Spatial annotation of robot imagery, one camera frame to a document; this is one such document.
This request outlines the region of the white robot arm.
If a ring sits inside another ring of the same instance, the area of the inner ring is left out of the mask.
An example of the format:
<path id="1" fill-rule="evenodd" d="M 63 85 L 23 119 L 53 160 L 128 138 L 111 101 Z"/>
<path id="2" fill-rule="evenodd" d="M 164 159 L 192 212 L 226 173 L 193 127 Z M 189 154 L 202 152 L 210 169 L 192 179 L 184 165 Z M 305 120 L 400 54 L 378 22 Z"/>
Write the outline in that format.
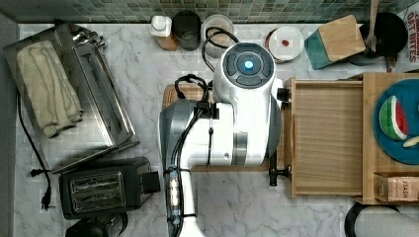
<path id="1" fill-rule="evenodd" d="M 282 87 L 267 49 L 253 42 L 230 46 L 212 83 L 189 74 L 176 80 L 203 93 L 178 99 L 158 119 L 169 237 L 205 237 L 198 226 L 192 189 L 196 166 L 259 166 L 272 156 L 281 133 Z"/>

